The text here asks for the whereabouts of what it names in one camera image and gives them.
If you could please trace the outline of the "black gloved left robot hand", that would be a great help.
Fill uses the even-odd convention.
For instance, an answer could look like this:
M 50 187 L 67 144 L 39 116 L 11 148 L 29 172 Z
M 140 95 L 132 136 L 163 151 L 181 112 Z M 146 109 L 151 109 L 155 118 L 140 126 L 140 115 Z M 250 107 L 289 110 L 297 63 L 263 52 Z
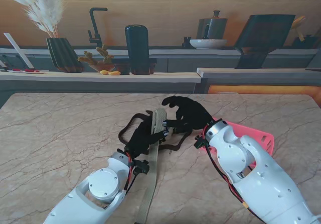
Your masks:
M 145 154 L 150 145 L 158 143 L 159 140 L 162 140 L 169 134 L 168 130 L 152 134 L 151 124 L 152 117 L 148 117 L 142 121 L 133 132 L 131 139 L 125 147 L 125 152 L 127 152 L 132 159 L 135 159 L 140 154 Z

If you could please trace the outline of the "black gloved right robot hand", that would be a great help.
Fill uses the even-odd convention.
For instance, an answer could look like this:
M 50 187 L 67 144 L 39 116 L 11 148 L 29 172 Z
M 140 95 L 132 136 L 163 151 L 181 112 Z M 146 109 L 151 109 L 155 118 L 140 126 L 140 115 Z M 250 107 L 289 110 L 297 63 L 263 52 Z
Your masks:
M 163 122 L 166 127 L 200 130 L 214 121 L 200 103 L 188 97 L 169 96 L 162 101 L 162 105 L 169 105 L 170 108 L 178 107 L 176 120 Z

